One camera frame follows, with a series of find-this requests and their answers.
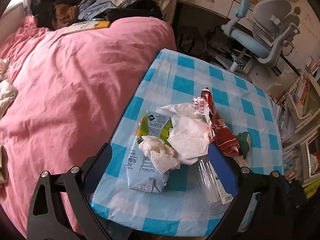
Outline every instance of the pile of clothes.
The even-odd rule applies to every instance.
[[[170,0],[41,0],[32,9],[38,27],[57,30],[73,23],[107,20],[111,23],[125,17],[155,17],[162,13]]]

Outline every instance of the red wrapper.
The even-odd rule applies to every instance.
[[[200,97],[193,98],[193,103],[211,128],[211,142],[214,141],[225,155],[238,156],[239,142],[218,114],[209,88],[203,89]]]

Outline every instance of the table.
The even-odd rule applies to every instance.
[[[163,49],[127,107],[111,140],[112,160],[91,198],[93,210],[124,226],[168,236],[206,236],[223,214],[212,215],[198,186],[197,166],[182,165],[170,173],[164,192],[128,188],[126,165],[130,138],[146,110],[192,102],[203,88],[213,93],[217,110],[234,133],[248,131],[252,152],[246,161],[252,171],[283,172],[282,146],[273,103],[259,88],[202,60]],[[245,228],[256,205],[252,197],[240,228]]]

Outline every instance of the desk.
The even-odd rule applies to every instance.
[[[197,184],[197,166],[182,165],[170,173],[164,192],[128,188],[126,167],[131,140],[146,110],[191,102],[203,88],[212,90],[217,110],[234,134],[249,131],[252,152],[246,161],[255,173],[282,172],[282,147],[273,105],[262,90],[219,67],[167,49],[154,60],[111,140],[113,156],[96,192],[93,210],[124,226],[168,236],[204,236],[223,214],[212,215]],[[250,221],[252,198],[241,224]]]

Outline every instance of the silver bolt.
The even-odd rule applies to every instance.
[[[43,171],[43,172],[41,173],[41,177],[45,178],[46,176],[48,176],[48,174],[49,174],[49,172]]]
[[[244,174],[249,174],[250,173],[250,169],[248,167],[242,167],[241,168],[241,172]]]
[[[274,176],[275,178],[278,178],[278,177],[279,177],[279,173],[276,172],[276,171],[273,171],[273,172],[272,172],[272,176]]]
[[[72,167],[71,168],[71,173],[77,173],[80,170],[79,167]]]

